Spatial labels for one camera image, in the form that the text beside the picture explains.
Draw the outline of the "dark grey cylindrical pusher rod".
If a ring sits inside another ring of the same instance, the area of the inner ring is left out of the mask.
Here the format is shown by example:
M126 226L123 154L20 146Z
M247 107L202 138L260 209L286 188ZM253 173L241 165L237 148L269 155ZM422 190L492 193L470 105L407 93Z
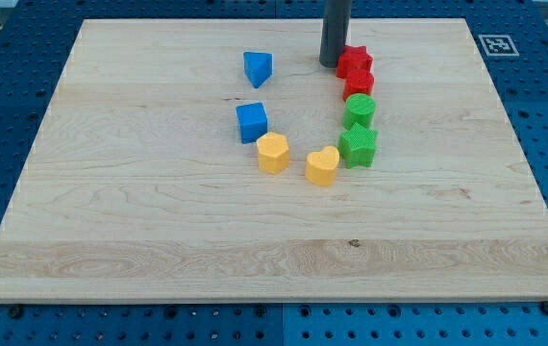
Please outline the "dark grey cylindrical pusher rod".
M325 2L319 62L326 68L336 68L345 50L352 0Z

